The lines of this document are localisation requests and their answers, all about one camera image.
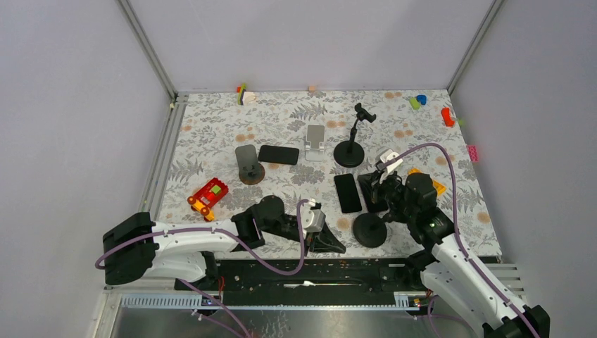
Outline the black tripod stand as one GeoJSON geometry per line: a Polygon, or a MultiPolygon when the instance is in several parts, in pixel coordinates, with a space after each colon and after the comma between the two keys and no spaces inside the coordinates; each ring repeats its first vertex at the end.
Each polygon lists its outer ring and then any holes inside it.
{"type": "Polygon", "coordinates": [[[356,112],[356,120],[350,129],[349,139],[338,143],[333,151],[335,162],[344,168],[355,168],[365,158],[363,147],[356,141],[358,123],[363,121],[373,123],[377,119],[375,114],[371,114],[363,108],[362,103],[357,103],[354,110],[356,112]]]}
{"type": "Polygon", "coordinates": [[[354,220],[352,233],[361,246],[374,249],[385,243],[388,235],[387,224],[393,221],[394,215],[391,212],[382,216],[364,213],[354,220]]]}

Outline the wooden-base grey phone stand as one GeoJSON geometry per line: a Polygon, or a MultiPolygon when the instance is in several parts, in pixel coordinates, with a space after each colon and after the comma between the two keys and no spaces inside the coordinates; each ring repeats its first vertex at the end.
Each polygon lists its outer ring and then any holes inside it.
{"type": "Polygon", "coordinates": [[[235,149],[239,179],[246,185],[255,185],[265,177],[265,169],[258,161],[256,148],[252,144],[238,146],[235,149]]]}

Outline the purple-edged black phone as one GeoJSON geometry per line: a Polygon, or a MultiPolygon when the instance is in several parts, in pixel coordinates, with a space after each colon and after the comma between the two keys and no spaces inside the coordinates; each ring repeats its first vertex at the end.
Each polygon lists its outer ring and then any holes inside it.
{"type": "Polygon", "coordinates": [[[386,201],[377,196],[379,176],[375,173],[359,175],[357,177],[368,213],[380,213],[388,210],[386,201]]]}

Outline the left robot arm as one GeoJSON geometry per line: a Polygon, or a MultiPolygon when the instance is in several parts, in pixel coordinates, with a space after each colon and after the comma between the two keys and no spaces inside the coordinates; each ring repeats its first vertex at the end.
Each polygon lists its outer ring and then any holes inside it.
{"type": "Polygon", "coordinates": [[[105,233],[102,244],[103,254],[94,266],[104,272],[107,285],[160,277],[194,282],[201,289],[210,289],[218,282],[216,253],[245,251],[274,273],[292,276],[300,272],[309,252],[346,252],[329,229],[321,203],[301,200],[291,215],[275,195],[262,198],[230,219],[212,223],[162,223],[153,221],[148,212],[138,212],[105,233]],[[294,269],[276,268],[255,252],[265,245],[265,233],[298,243],[294,269]]]}

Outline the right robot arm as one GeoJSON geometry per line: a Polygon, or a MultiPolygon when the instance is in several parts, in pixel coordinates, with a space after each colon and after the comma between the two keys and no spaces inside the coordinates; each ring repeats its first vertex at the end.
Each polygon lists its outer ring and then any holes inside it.
{"type": "Polygon", "coordinates": [[[386,223],[403,223],[423,249],[409,256],[403,279],[444,300],[478,337],[549,337],[551,319],[504,285],[456,232],[455,221],[437,206],[428,174],[401,179],[373,173],[365,181],[372,202],[384,202],[386,223]]]}

